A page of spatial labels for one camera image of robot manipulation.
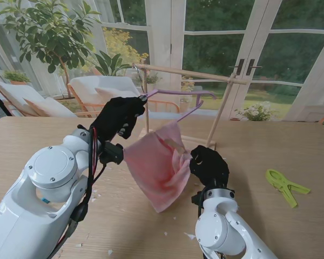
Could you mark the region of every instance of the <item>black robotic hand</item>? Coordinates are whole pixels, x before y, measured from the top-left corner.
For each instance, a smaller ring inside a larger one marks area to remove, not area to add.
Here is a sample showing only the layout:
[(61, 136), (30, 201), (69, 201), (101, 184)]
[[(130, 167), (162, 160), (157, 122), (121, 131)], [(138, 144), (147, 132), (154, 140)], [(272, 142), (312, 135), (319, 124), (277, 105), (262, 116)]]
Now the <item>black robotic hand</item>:
[(227, 163), (216, 151), (198, 146), (191, 151), (191, 173), (208, 188), (227, 188), (229, 169)]
[(101, 142), (111, 140), (118, 133), (124, 139), (131, 136), (137, 117), (145, 112), (146, 96), (112, 98), (91, 124), (98, 132)]

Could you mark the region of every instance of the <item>purple hanger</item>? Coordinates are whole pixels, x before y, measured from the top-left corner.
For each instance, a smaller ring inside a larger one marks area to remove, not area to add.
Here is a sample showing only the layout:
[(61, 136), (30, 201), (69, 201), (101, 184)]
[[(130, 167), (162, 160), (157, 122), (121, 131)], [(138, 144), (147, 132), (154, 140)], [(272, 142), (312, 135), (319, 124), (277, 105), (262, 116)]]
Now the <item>purple hanger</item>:
[(180, 119), (178, 119), (178, 122), (181, 121), (183, 118), (187, 117), (188, 115), (190, 115), (192, 112), (194, 112), (195, 110), (199, 109), (202, 104), (204, 103), (204, 101), (200, 100), (200, 96), (203, 96), (204, 94), (209, 94), (212, 96), (212, 98), (215, 100), (216, 96), (215, 94), (213, 94), (210, 91), (195, 91), (195, 92), (179, 92), (179, 91), (169, 91), (169, 90), (161, 90), (161, 89), (155, 89), (152, 90), (151, 92), (146, 94), (147, 98), (150, 98), (152, 96), (154, 96), (157, 93), (162, 93), (162, 94), (175, 94), (178, 96), (189, 96), (189, 95), (197, 95), (197, 101), (195, 102), (195, 108), (193, 108), (192, 110), (190, 110), (189, 112), (186, 112)]

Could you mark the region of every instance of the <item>door handle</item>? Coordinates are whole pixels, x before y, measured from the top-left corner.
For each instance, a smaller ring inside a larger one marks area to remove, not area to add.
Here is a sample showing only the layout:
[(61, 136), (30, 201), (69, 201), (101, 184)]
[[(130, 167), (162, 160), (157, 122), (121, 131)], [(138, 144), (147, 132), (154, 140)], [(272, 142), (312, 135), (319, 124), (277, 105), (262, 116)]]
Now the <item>door handle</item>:
[(251, 75), (252, 69), (261, 69), (261, 68), (263, 68), (262, 66), (253, 66), (253, 63), (254, 63), (254, 59), (251, 59), (249, 61), (248, 69), (247, 69), (247, 72), (246, 72), (247, 76)]
[(239, 65), (238, 66), (229, 66), (229, 67), (232, 67), (232, 68), (237, 67), (238, 68), (237, 69), (237, 75), (239, 76), (240, 73), (241, 73), (243, 64), (244, 64), (244, 59), (241, 59), (241, 60), (239, 60)]

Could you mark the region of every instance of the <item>paper scrap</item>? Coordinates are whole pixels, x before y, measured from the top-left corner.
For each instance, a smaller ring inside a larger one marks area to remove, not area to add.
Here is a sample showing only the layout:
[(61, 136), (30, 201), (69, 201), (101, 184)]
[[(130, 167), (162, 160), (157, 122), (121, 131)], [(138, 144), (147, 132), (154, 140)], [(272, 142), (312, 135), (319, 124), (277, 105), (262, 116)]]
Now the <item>paper scrap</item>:
[(188, 234), (188, 233), (185, 233), (185, 232), (184, 232), (184, 234), (187, 235), (191, 240), (193, 240), (195, 238), (195, 235)]

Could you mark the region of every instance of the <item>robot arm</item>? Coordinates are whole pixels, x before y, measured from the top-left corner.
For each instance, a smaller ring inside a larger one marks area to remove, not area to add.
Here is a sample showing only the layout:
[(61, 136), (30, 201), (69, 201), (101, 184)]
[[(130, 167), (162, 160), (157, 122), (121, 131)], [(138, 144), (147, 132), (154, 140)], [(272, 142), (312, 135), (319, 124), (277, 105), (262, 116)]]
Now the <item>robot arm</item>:
[(229, 169), (216, 152), (198, 146), (191, 152), (191, 172), (205, 185), (192, 197), (199, 206), (195, 235), (208, 259), (237, 255), (245, 248), (242, 259), (277, 259), (245, 220), (237, 214), (235, 192), (227, 189)]
[[(0, 203), (0, 259), (53, 257), (87, 213), (87, 195), (95, 182), (93, 164), (98, 159), (92, 161), (89, 154), (97, 146), (95, 154), (99, 150), (104, 166), (110, 161), (120, 163), (122, 147), (107, 141), (117, 133), (127, 139), (145, 103), (145, 96), (114, 98), (89, 131), (79, 127), (61, 145), (42, 148), (29, 159)], [(92, 132), (98, 135), (95, 144)], [(82, 172), (89, 165), (86, 177)], [(50, 202), (64, 204), (56, 209), (39, 199), (36, 191)]]

